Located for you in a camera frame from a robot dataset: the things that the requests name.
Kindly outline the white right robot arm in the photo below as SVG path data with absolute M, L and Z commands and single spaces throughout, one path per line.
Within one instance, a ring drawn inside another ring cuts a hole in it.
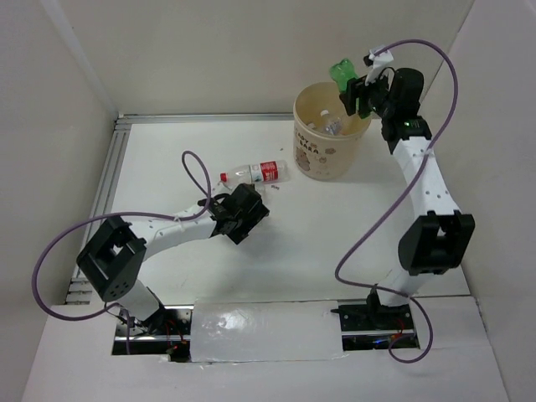
M 461 265 L 475 229 L 471 214 L 461 212 L 448 191 L 432 149 L 432 133 L 420 115 L 424 76 L 401 68 L 392 77 L 383 67 L 348 84 L 357 99 L 354 112 L 374 113 L 381 134 L 407 185 L 415 220 L 398 243 L 399 267 L 393 269 L 368 297 L 365 317 L 375 328 L 394 319 L 394 308 L 408 303 L 426 282 Z

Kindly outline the green plastic bottle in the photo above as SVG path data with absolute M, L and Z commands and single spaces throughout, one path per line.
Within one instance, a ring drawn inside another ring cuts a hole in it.
M 347 90 L 348 82 L 358 78 L 352 61 L 348 58 L 342 59 L 340 62 L 332 65 L 329 68 L 330 78 L 335 82 L 340 93 Z

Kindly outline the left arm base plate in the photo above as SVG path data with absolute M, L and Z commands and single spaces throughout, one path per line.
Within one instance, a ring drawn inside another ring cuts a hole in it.
M 153 329 L 136 318 L 127 319 L 123 309 L 112 313 L 116 319 L 112 356 L 163 356 L 174 363 L 191 361 L 193 305 L 165 306 L 162 322 Z

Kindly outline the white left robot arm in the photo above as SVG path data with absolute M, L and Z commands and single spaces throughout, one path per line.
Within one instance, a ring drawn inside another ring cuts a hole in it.
M 76 264 L 107 304 L 117 302 L 147 334 L 162 330 L 166 309 L 138 279 L 142 264 L 163 251 L 195 240 L 226 236 L 239 244 L 269 215 L 251 184 L 232 192 L 219 185 L 213 196 L 199 200 L 171 219 L 128 222 L 121 216 L 104 220 L 76 259 Z

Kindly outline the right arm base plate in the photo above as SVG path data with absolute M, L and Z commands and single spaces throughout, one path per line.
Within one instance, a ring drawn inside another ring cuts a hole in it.
M 418 348 L 420 346 L 410 307 L 372 307 L 365 301 L 339 303 L 330 313 L 335 315 L 342 333 L 343 351 Z

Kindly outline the clear bottle blue white label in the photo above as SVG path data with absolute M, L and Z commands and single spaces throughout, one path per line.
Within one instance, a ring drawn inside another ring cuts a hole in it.
M 336 114 L 329 110 L 322 110 L 320 112 L 322 124 L 319 127 L 319 131 L 323 134 L 330 136 L 339 135 L 345 125 L 348 123 L 348 116 L 346 114 Z

